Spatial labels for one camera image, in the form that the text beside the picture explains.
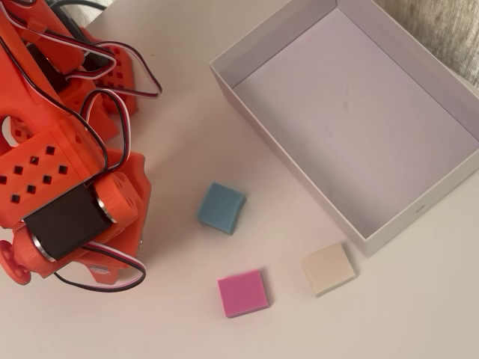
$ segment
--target pink block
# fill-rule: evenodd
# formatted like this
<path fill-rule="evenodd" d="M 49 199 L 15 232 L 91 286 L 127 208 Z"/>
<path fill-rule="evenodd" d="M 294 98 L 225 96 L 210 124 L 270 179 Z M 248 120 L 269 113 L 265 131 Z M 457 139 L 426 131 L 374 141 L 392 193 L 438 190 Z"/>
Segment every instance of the pink block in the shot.
<path fill-rule="evenodd" d="M 259 270 L 219 279 L 218 287 L 228 318 L 269 307 L 263 276 Z"/>

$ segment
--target cable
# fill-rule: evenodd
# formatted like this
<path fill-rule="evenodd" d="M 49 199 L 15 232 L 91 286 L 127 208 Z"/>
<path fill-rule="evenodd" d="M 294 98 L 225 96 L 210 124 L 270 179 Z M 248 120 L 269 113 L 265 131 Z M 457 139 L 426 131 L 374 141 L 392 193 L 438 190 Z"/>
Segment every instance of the cable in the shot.
<path fill-rule="evenodd" d="M 115 59 L 114 53 L 108 49 L 108 46 L 116 46 L 116 47 L 120 47 L 122 49 L 127 50 L 140 62 L 149 80 L 153 83 L 153 85 L 157 89 L 157 92 L 151 93 L 151 92 L 137 91 L 133 89 L 117 88 L 117 87 L 103 87 L 103 88 L 108 88 L 109 90 L 113 90 L 116 93 L 124 93 L 124 94 L 133 95 L 133 96 L 143 96 L 148 98 L 157 98 L 163 92 L 161 84 L 155 78 L 154 74 L 152 74 L 152 72 L 150 71 L 148 65 L 146 64 L 146 61 L 143 59 L 140 53 L 136 51 L 136 49 L 132 48 L 130 45 L 127 45 L 125 43 L 119 43 L 117 41 L 103 41 L 103 42 L 97 43 L 96 45 L 92 45 L 90 43 L 86 43 L 85 41 L 73 39 L 63 34 L 58 34 L 49 29 L 45 30 L 44 33 L 33 31 L 32 29 L 28 28 L 28 23 L 24 19 L 19 18 L 17 15 L 7 10 L 1 1 L 0 1 L 0 10 L 5 14 L 8 21 L 10 21 L 10 23 L 12 23 L 17 28 L 21 28 L 27 31 L 32 31 L 43 38 L 46 38 L 51 41 L 55 41 L 57 43 L 62 43 L 67 46 L 76 47 L 86 52 L 92 52 L 96 55 L 103 56 L 104 58 L 108 58 L 111 61 L 109 65 L 105 65 L 102 69 L 99 69 L 99 70 L 72 71 L 67 76 L 67 79 L 76 77 L 81 79 L 94 80 L 94 79 L 99 79 L 100 77 L 104 76 L 106 73 L 109 73 L 111 70 L 113 70 L 117 66 L 117 61 Z"/>
<path fill-rule="evenodd" d="M 76 286 L 78 288 L 91 290 L 93 292 L 116 293 L 116 292 L 123 292 L 125 290 L 135 288 L 141 282 L 143 282 L 143 280 L 147 276 L 147 268 L 142 262 L 140 262 L 136 258 L 131 257 L 128 254 L 125 254 L 125 253 L 123 253 L 123 252 L 121 252 L 117 249 L 114 249 L 114 248 L 109 247 L 107 245 L 102 245 L 102 244 L 96 243 L 96 242 L 90 242 L 90 243 L 84 245 L 82 248 L 87 250 L 87 251 L 103 254 L 107 257 L 110 257 L 110 258 L 118 260 L 122 263 L 125 263 L 128 266 L 131 266 L 134 269 L 137 269 L 139 271 L 139 275 L 137 277 L 135 277 L 133 280 L 131 280 L 130 282 L 125 283 L 125 284 L 120 284 L 120 285 L 117 285 L 117 286 L 89 286 L 89 285 L 86 285 L 86 284 L 72 282 L 71 280 L 63 278 L 58 273 L 53 273 L 62 282 L 66 283 L 66 284 L 69 284 L 71 286 Z"/>
<path fill-rule="evenodd" d="M 50 5 L 52 10 L 58 9 L 59 7 L 65 5 L 85 5 L 89 7 L 94 7 L 98 10 L 104 11 L 106 10 L 106 6 L 98 4 L 97 2 L 87 1 L 87 0 L 58 0 Z"/>
<path fill-rule="evenodd" d="M 65 105 L 63 105 L 62 103 L 60 103 L 59 101 L 57 101 L 56 99 L 54 99 L 53 97 L 51 97 L 50 95 L 48 95 L 45 91 L 43 91 L 41 88 L 39 88 L 34 82 L 33 80 L 30 78 L 30 76 L 28 76 L 28 74 L 26 73 L 26 71 L 24 71 L 24 69 L 22 68 L 22 65 L 20 65 L 20 63 L 18 62 L 18 60 L 16 59 L 15 55 L 12 53 L 12 51 L 10 50 L 10 48 L 8 47 L 8 45 L 6 44 L 6 42 L 4 42 L 3 38 L 0 36 L 0 45 L 1 47 L 3 47 L 3 49 L 5 50 L 5 52 L 7 53 L 8 57 L 12 60 L 13 64 L 15 65 L 15 67 L 18 69 L 18 71 L 20 71 L 20 73 L 22 74 L 23 78 L 27 81 L 28 85 L 30 85 L 30 87 L 36 92 L 38 93 L 38 95 L 40 95 L 41 97 L 43 97 L 45 100 L 47 100 L 48 102 L 52 103 L 54 106 L 56 106 L 57 108 L 67 112 L 68 114 L 71 114 L 72 116 L 74 116 L 78 121 L 80 121 L 82 123 L 82 125 L 91 133 L 91 135 L 93 136 L 93 138 L 95 139 L 95 141 L 98 143 L 98 145 L 100 146 L 100 149 L 102 150 L 102 153 L 103 153 L 103 159 L 104 159 L 104 166 L 103 166 L 103 169 L 97 174 L 95 175 L 94 177 L 98 177 L 98 176 L 102 176 L 103 174 L 107 173 L 109 168 L 108 168 L 108 153 L 106 151 L 106 146 L 105 144 L 103 143 L 103 140 L 101 139 L 101 137 L 96 133 L 96 131 L 88 124 L 88 122 L 82 117 L 80 116 L 78 113 L 76 113 L 74 110 L 66 107 Z"/>
<path fill-rule="evenodd" d="M 91 109 L 93 104 L 99 95 L 106 95 L 109 97 L 113 103 L 116 105 L 118 114 L 121 119 L 121 127 L 123 130 L 123 155 L 121 160 L 108 168 L 107 173 L 116 171 L 118 168 L 123 166 L 129 158 L 131 152 L 131 123 L 129 120 L 128 108 L 126 107 L 125 102 L 119 97 L 115 92 L 109 89 L 97 88 L 92 90 L 83 100 L 82 107 L 80 108 L 80 115 L 85 118 L 88 122 L 90 119 Z"/>
<path fill-rule="evenodd" d="M 147 74 L 148 79 L 153 84 L 153 86 L 157 89 L 157 92 L 154 92 L 154 93 L 144 92 L 144 91 L 127 89 L 127 88 L 118 88 L 118 87 L 113 87 L 113 86 L 108 86 L 108 87 L 103 86 L 101 88 L 105 88 L 105 89 L 108 88 L 110 90 L 113 90 L 116 93 L 124 93 L 126 95 L 142 96 L 142 97 L 148 97 L 148 98 L 157 98 L 158 95 L 162 94 L 163 88 L 162 88 L 161 84 L 155 78 L 154 74 L 151 72 L 150 68 L 146 64 L 146 61 L 143 59 L 141 54 L 135 48 L 133 48 L 130 45 L 127 45 L 125 43 L 119 43 L 117 41 L 101 41 L 99 43 L 96 43 L 95 45 L 98 46 L 98 47 L 102 47 L 102 48 L 105 48 L 107 46 L 116 46 L 116 47 L 127 50 L 131 55 L 133 55 L 133 57 L 136 58 L 136 60 L 138 60 L 141 67 L 143 68 L 143 70 Z M 76 74 L 74 76 L 70 75 L 70 77 L 79 77 L 81 79 L 92 79 L 89 76 L 82 76 L 82 75 L 76 75 Z"/>

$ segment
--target beige foam cube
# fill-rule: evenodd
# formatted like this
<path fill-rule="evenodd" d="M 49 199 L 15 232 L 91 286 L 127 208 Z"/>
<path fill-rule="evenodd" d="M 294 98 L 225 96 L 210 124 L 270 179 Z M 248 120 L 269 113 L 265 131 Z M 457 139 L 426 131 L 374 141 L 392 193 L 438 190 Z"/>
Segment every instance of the beige foam cube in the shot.
<path fill-rule="evenodd" d="M 356 278 L 341 243 L 304 258 L 302 267 L 317 297 Z"/>

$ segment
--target box wall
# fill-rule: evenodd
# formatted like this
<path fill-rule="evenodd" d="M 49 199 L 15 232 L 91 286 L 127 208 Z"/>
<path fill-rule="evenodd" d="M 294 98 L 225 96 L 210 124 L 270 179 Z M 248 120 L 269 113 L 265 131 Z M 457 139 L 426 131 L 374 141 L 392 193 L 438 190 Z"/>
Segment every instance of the box wall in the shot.
<path fill-rule="evenodd" d="M 447 176 L 438 181 L 386 225 L 369 236 L 365 242 L 364 254 L 369 257 L 377 252 L 383 245 L 421 217 L 446 194 L 471 176 L 478 168 L 479 150 L 470 155 L 463 163 L 454 168 Z"/>
<path fill-rule="evenodd" d="M 212 62 L 232 88 L 336 8 L 335 0 L 292 0 Z"/>
<path fill-rule="evenodd" d="M 233 90 L 366 238 L 479 149 L 339 9 Z"/>
<path fill-rule="evenodd" d="M 371 0 L 338 0 L 343 11 L 476 139 L 478 98 L 414 37 Z"/>

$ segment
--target white wire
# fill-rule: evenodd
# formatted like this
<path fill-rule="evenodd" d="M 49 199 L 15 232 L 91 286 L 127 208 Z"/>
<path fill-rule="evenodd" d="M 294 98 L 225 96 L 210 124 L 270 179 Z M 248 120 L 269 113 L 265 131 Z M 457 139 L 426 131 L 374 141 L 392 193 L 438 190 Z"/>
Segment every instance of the white wire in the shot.
<path fill-rule="evenodd" d="M 119 251 L 118 249 L 114 249 L 113 247 L 109 247 L 108 245 L 102 245 L 101 243 L 98 243 L 98 242 L 90 242 L 88 243 L 89 245 L 91 245 L 92 247 L 95 247 L 95 248 L 99 248 L 99 249 L 103 249 L 105 251 L 110 251 L 110 252 L 113 252 L 115 254 L 117 254 L 118 256 L 120 257 L 124 257 L 124 258 L 127 258 L 128 260 L 130 260 L 131 262 L 134 262 L 135 264 L 137 264 L 138 266 L 141 266 L 143 268 L 144 271 L 147 270 L 147 267 L 145 264 L 143 264 L 142 262 L 140 262 L 139 260 L 137 260 L 135 257 L 131 257 L 129 256 L 128 254 L 122 252 L 122 251 Z M 134 277 L 130 282 L 128 283 L 123 283 L 123 284 L 118 284 L 116 286 L 95 286 L 93 285 L 92 287 L 94 288 L 99 288 L 99 289 L 117 289 L 117 288 L 123 288 L 124 286 L 129 286 L 130 284 L 133 284 L 135 283 L 136 281 L 138 281 L 141 277 L 143 276 L 143 273 L 139 272 L 139 274 Z"/>
<path fill-rule="evenodd" d="M 84 47 L 82 45 L 79 45 L 77 43 L 71 43 L 69 41 L 66 41 L 66 40 L 61 40 L 61 39 L 57 39 L 57 38 L 54 38 L 54 37 L 51 37 L 49 36 L 48 34 L 44 34 L 42 32 L 38 32 L 38 31 L 35 31 L 35 30 L 32 30 L 31 28 L 27 28 L 26 26 L 24 25 L 21 25 L 19 24 L 18 22 L 16 22 L 14 19 L 11 18 L 10 14 L 7 12 L 7 9 L 5 9 L 5 6 L 3 5 L 3 2 L 0 1 L 0 10 L 3 12 L 3 14 L 7 17 L 8 21 L 10 21 L 10 23 L 13 25 L 13 26 L 16 26 L 17 28 L 21 28 L 23 30 L 27 30 L 27 31 L 31 31 L 31 32 L 34 32 L 35 34 L 45 38 L 45 39 L 48 39 L 48 40 L 51 40 L 51 41 L 55 41 L 56 43 L 62 43 L 64 45 L 67 45 L 67 46 L 72 46 L 72 47 L 76 47 L 77 49 L 81 49 L 83 51 L 87 51 L 87 52 L 92 52 L 94 54 L 97 54 L 99 56 L 103 56 L 104 58 L 108 58 L 109 60 L 113 61 L 113 64 L 110 66 L 111 68 L 109 68 L 108 72 L 112 69 L 114 69 L 116 66 L 117 66 L 117 61 L 115 59 L 115 57 L 113 55 L 107 55 L 107 54 L 104 54 L 102 52 L 98 52 L 94 49 L 89 49 L 87 47 Z M 104 71 L 103 73 L 101 73 L 100 75 L 98 76 L 90 76 L 90 77 L 87 77 L 87 79 L 90 79 L 90 80 L 94 80 L 94 79 L 99 79 L 100 77 L 102 77 L 107 71 Z"/>
<path fill-rule="evenodd" d="M 124 117 L 125 117 L 125 122 L 126 122 L 126 138 L 127 138 L 127 141 L 126 141 L 126 159 L 129 158 L 129 155 L 131 153 L 131 138 L 132 138 L 132 126 L 131 126 L 131 122 L 130 122 L 130 119 L 129 119 L 129 113 L 128 113 L 128 108 L 126 107 L 126 104 L 125 102 L 121 99 L 121 97 L 119 97 L 113 90 L 109 90 L 108 88 L 102 88 L 101 89 L 102 91 L 104 92 L 108 92 L 110 93 L 112 96 L 115 97 L 115 99 L 118 100 L 118 103 L 120 103 L 120 106 L 121 108 L 123 109 L 123 113 L 124 113 Z M 87 108 L 87 111 L 86 111 L 86 115 L 85 115 L 85 120 L 88 122 L 90 120 L 90 113 L 91 113 L 91 109 L 93 108 L 93 104 L 95 102 L 95 99 L 100 95 L 101 93 L 95 95 L 95 97 L 90 101 L 90 103 L 88 104 L 88 108 Z"/>
<path fill-rule="evenodd" d="M 144 60 L 141 59 L 134 51 L 132 51 L 131 49 L 129 49 L 127 46 L 123 46 L 123 45 L 120 45 L 118 43 L 112 43 L 112 42 L 109 42 L 109 41 L 102 41 L 98 44 L 96 44 L 96 46 L 98 47 L 107 47 L 107 46 L 115 46 L 115 47 L 120 47 L 124 50 L 127 50 L 128 53 L 130 53 L 131 55 L 133 55 L 134 58 L 136 58 L 136 60 L 140 63 L 141 67 L 143 68 L 143 71 L 147 74 L 147 77 L 148 77 L 148 80 L 150 80 L 150 83 L 153 85 L 153 87 L 156 89 L 156 84 L 154 82 L 154 80 L 149 76 L 148 74 L 148 68 L 146 67 L 146 64 L 144 63 Z M 122 91 L 121 89 L 116 89 L 115 88 L 115 92 L 117 93 L 124 93 L 126 95 L 131 95 L 130 92 L 127 92 L 127 91 Z"/>
<path fill-rule="evenodd" d="M 25 80 L 25 83 L 26 83 L 33 91 L 35 91 L 35 93 L 36 93 L 38 96 L 40 96 L 42 99 L 44 99 L 45 101 L 47 101 L 49 104 L 54 105 L 56 108 L 59 108 L 60 110 L 64 111 L 64 109 L 63 109 L 62 107 L 58 106 L 56 103 L 54 103 L 54 102 L 50 101 L 49 99 L 47 99 L 35 86 L 32 86 L 32 85 L 31 85 L 28 81 L 26 81 L 26 80 Z M 98 133 L 95 131 L 95 129 L 94 129 L 93 127 L 90 126 L 90 129 L 88 129 L 88 131 L 93 132 L 93 133 L 96 135 L 96 137 L 97 137 L 100 141 L 102 141 L 102 138 L 98 135 Z"/>
<path fill-rule="evenodd" d="M 7 9 L 5 8 L 5 6 L 3 5 L 3 3 L 1 2 L 0 0 L 0 10 L 3 12 L 3 14 L 7 17 L 8 21 L 13 25 L 13 26 L 16 26 L 17 28 L 21 28 L 23 30 L 27 30 L 27 31 L 31 31 L 31 32 L 34 32 L 35 34 L 38 34 L 39 36 L 43 37 L 43 38 L 46 38 L 48 40 L 51 40 L 51 41 L 55 41 L 56 43 L 61 43 L 61 44 L 64 44 L 64 45 L 67 45 L 67 46 L 72 46 L 72 47 L 75 47 L 77 49 L 81 49 L 83 51 L 86 51 L 86 54 L 90 54 L 90 53 L 94 53 L 96 55 L 99 55 L 99 56 L 102 56 L 104 58 L 108 58 L 109 60 L 112 61 L 110 67 L 104 71 L 102 71 L 101 73 L 99 73 L 98 75 L 95 75 L 95 76 L 92 76 L 92 75 L 82 75 L 82 74 L 72 74 L 72 75 L 69 75 L 69 76 L 66 76 L 65 79 L 73 79 L 73 78 L 77 78 L 77 79 L 89 79 L 89 80 L 97 80 L 97 79 L 100 79 L 101 77 L 103 77 L 106 73 L 109 73 L 110 71 L 112 71 L 116 66 L 117 66 L 117 60 L 116 58 L 113 56 L 113 55 L 107 55 L 105 53 L 102 53 L 102 52 L 98 52 L 94 49 L 89 49 L 89 48 L 86 48 L 78 43 L 74 43 L 74 42 L 70 42 L 70 41 L 66 41 L 66 40 L 62 40 L 62 39 L 57 39 L 55 37 L 52 37 L 48 34 L 44 34 L 44 33 L 41 33 L 41 32 L 38 32 L 38 31 L 35 31 L 35 30 L 32 30 L 30 28 L 27 28 L 26 26 L 24 25 L 21 25 L 19 24 L 18 22 L 16 22 L 14 19 L 12 19 L 12 17 L 10 16 L 10 14 L 7 12 Z M 116 43 L 116 42 L 110 42 L 110 41 L 102 41 L 98 44 L 95 45 L 96 47 L 102 47 L 102 48 L 105 48 L 107 46 L 116 46 L 116 47 L 120 47 L 126 51 L 128 51 L 128 53 L 130 53 L 131 55 L 133 55 L 133 57 L 136 58 L 136 60 L 140 63 L 141 67 L 143 68 L 143 70 L 145 71 L 145 73 L 147 74 L 147 77 L 148 77 L 148 80 L 150 80 L 150 83 L 156 88 L 157 85 L 155 83 L 155 81 L 151 78 L 149 72 L 148 72 L 148 68 L 146 67 L 146 64 L 144 63 L 144 60 L 142 60 L 134 51 L 132 51 L 128 46 L 123 46 L 121 45 L 120 43 Z M 123 94 L 126 94 L 126 95 L 132 95 L 131 91 L 127 91 L 127 90 L 121 90 L 120 88 L 115 88 L 115 92 L 116 93 L 123 93 Z"/>

